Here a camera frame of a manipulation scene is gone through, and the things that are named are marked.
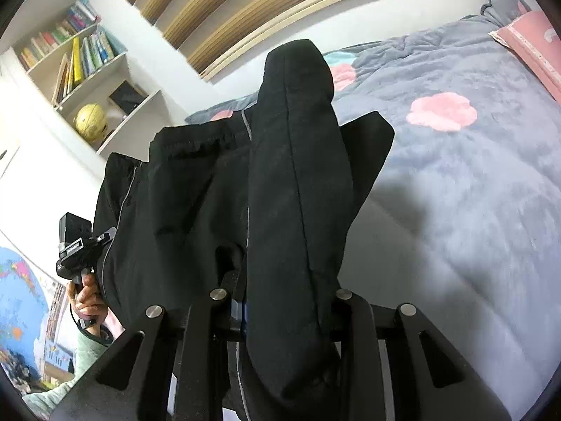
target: row of books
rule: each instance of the row of books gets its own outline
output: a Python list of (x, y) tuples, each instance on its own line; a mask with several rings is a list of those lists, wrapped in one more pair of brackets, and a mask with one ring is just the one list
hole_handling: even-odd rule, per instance
[(54, 49), (86, 27), (100, 20), (88, 0), (77, 0), (68, 9), (66, 18), (54, 29), (43, 31), (31, 38), (29, 45), (20, 53), (20, 61), (29, 70)]
[(86, 36), (81, 46), (79, 39), (74, 38), (70, 58), (67, 54), (62, 57), (51, 104), (54, 106), (60, 103), (82, 81), (114, 58), (113, 47), (100, 27), (95, 33)]

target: metal bolt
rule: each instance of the metal bolt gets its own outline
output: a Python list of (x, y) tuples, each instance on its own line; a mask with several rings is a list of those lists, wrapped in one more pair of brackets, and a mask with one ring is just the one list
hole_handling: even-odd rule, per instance
[(404, 303), (399, 310), (406, 316), (413, 316), (417, 313), (417, 308), (412, 303)]
[(146, 316), (148, 318), (157, 318), (163, 312), (163, 309), (159, 305), (151, 305), (146, 309)]
[(222, 301), (226, 296), (228, 296), (228, 291), (224, 288), (213, 289), (210, 292), (210, 297), (215, 301)]
[(344, 288), (338, 289), (335, 294), (339, 299), (343, 301), (348, 301), (350, 298), (352, 298), (352, 291)]

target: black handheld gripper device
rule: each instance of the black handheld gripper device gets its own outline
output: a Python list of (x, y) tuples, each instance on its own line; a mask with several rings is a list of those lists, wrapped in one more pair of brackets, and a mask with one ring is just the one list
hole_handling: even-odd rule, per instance
[[(57, 274), (71, 280), (76, 293), (83, 289), (82, 273), (91, 271), (100, 257), (103, 247), (110, 243), (116, 229), (110, 228), (98, 237), (92, 235), (92, 223), (70, 212), (63, 215), (59, 222)], [(81, 330), (95, 324), (95, 318), (79, 317)]]

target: jacket sleeve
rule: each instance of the jacket sleeve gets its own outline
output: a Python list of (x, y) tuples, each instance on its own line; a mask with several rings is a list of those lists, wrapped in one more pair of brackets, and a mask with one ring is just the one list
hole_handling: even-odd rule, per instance
[(83, 334), (78, 334), (74, 379), (47, 392), (28, 394), (23, 397), (23, 401), (39, 419), (49, 419), (51, 413), (63, 397), (68, 394), (74, 384), (99, 359), (105, 350), (106, 347), (103, 345), (88, 339)]

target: black fabric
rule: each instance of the black fabric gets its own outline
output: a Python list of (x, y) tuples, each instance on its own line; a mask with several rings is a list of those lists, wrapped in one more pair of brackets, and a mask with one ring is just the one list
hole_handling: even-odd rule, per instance
[(248, 421), (338, 416), (331, 303), (393, 130), (378, 113), (339, 128), (332, 98), (321, 54), (294, 41), (269, 54), (252, 108), (163, 129), (149, 163), (107, 162), (94, 231), (118, 229), (97, 276), (125, 327), (155, 303), (186, 312), (246, 260), (247, 340), (229, 346), (227, 399)]

